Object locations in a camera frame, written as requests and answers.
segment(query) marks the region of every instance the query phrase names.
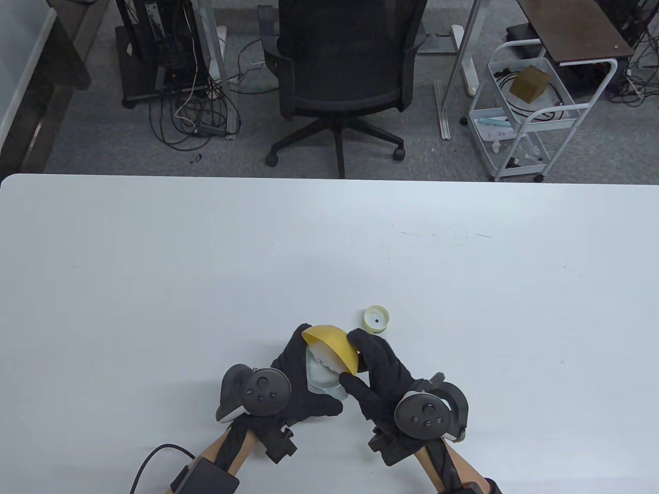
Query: chair wheel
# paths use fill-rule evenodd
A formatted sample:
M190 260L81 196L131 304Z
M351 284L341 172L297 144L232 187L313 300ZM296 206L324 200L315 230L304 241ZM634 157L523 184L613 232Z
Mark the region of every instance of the chair wheel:
M396 148L392 156L394 161L402 161L405 159L405 148Z
M270 168L274 168L277 166L277 163L279 163L279 156L273 153L269 153L266 156L266 165Z

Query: white shelf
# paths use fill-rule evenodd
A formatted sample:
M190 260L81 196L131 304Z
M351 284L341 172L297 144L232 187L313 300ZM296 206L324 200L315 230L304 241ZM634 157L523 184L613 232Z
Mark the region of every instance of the white shelf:
M472 130L473 134L476 136L476 140L478 141L480 150L483 152L485 158L489 162L490 171L493 173L496 173L501 166L505 167L507 165L507 163L503 163L507 155L506 151L508 150L508 146L511 146L515 139L513 138L513 139L500 140L501 149L499 150L498 153L495 153L492 150L492 143L483 140L482 136L480 135L478 128L476 127L476 121L480 118L492 119L495 117L503 117L503 116L505 116L505 111L503 110L503 108L486 108L481 110L470 111L469 117L467 119L470 129ZM529 159L524 157L519 158L519 163L518 163L519 166L505 168L501 172L502 177L510 177L513 175L525 175L527 173L528 174L540 173L543 171L545 166L547 166L547 164L549 164L549 162L551 161L547 153L547 150L545 149L544 145L542 144L542 141L535 132L526 133L526 135L521 138L518 147L525 148L525 146L528 146L529 144L525 141L528 141L528 143L532 147L535 147L539 150L540 152L539 156L534 157L534 159Z
M552 79L550 84L556 89L556 92L560 96L563 105L573 105L574 100L570 96L570 93L565 89L563 82L556 74L552 64L546 58L535 58L535 59L525 59L525 60L506 60L502 62L490 62L488 63L488 76L491 83L495 87L495 97L497 104L503 108L505 115L508 117L508 121L513 124L515 130L519 129L526 117L519 115L514 112L511 106L511 96L509 93L504 93L499 87L497 78L494 76L497 72L502 72L505 69L509 69L511 72L521 72L527 67L536 67L542 72L549 74ZM534 103L534 107L523 103L526 107L530 107L532 111L542 109L544 107L556 106L553 101L549 100L552 96L552 89L548 88L546 91L546 96L541 97L537 102ZM541 132L543 130L557 130L561 128L569 128L572 124L579 118L579 110L570 110L562 112L561 118L552 119L550 121L533 121L527 127L531 132Z

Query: gloved hand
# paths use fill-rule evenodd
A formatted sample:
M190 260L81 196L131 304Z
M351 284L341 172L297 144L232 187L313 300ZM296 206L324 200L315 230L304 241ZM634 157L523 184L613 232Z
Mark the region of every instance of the gloved hand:
M308 390L306 383L306 342L302 332L311 327L302 324L298 327L284 351L271 364L282 371L291 382L291 399L278 414L256 417L243 414L234 422L250 429L258 438L265 437L273 429L281 430L287 425L301 422L309 417L334 416L343 411L343 404L329 395L317 395Z
M357 399L367 420L372 420L409 454L417 452L427 441L414 439L401 432L396 426L393 413L405 393L418 381L412 377L383 338L371 335L363 329L355 329L348 333L348 341L360 352L360 368L363 363L368 370L370 387L349 372L342 373L339 382Z

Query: computer tower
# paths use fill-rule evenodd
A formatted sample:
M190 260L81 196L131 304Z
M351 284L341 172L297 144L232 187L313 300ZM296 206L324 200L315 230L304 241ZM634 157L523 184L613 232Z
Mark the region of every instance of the computer tower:
M117 6L123 21L115 35L126 108L207 87L210 54L190 0L117 0Z

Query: cardboard box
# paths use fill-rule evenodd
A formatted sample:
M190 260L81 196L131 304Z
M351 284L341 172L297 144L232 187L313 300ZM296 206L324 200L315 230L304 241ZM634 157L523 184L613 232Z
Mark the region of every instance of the cardboard box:
M510 87L510 94L514 94L529 104L542 96L552 77L536 67L527 67L522 70Z

